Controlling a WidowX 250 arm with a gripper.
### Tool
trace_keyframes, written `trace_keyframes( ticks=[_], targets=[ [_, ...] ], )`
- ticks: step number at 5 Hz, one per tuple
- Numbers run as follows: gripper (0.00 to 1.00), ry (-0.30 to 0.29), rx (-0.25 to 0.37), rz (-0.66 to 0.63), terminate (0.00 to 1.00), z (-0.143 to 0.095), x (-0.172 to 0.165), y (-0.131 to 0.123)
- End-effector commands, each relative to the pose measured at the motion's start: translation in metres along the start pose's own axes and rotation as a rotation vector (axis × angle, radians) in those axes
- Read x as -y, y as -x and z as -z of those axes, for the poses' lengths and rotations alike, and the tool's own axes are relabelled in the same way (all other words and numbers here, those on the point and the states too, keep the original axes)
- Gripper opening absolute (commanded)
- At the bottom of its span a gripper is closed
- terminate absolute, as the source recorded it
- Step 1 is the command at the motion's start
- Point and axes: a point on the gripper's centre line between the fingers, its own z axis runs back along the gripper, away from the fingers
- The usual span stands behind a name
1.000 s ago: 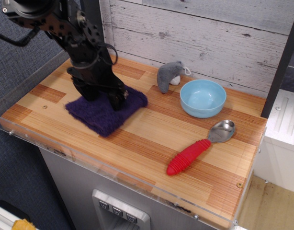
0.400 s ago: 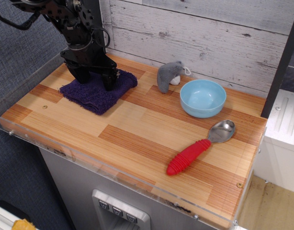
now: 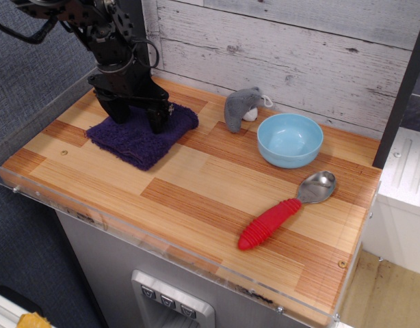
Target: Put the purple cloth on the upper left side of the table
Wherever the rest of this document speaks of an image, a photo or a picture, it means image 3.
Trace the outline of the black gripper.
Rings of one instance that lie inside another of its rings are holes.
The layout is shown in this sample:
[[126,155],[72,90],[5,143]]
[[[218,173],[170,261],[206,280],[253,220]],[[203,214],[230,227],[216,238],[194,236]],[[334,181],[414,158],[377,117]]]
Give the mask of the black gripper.
[[98,74],[88,78],[96,97],[117,124],[124,124],[130,116],[129,106],[147,108],[146,116],[154,134],[160,134],[171,116],[173,107],[169,94],[151,78],[151,70],[159,63],[155,51],[155,63],[150,63],[148,47],[157,50],[150,40],[133,40],[125,60],[117,64],[98,65]]

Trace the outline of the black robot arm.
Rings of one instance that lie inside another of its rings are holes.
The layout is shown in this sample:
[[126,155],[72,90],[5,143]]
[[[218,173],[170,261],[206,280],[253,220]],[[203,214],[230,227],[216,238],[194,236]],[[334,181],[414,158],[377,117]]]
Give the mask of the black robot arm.
[[72,31],[96,60],[98,74],[88,83],[110,118],[122,124],[131,108],[144,110],[154,133],[160,133],[170,116],[169,94],[151,78],[159,61],[150,60],[154,48],[144,21],[132,19],[118,1],[15,1],[16,7],[48,26],[61,22]]

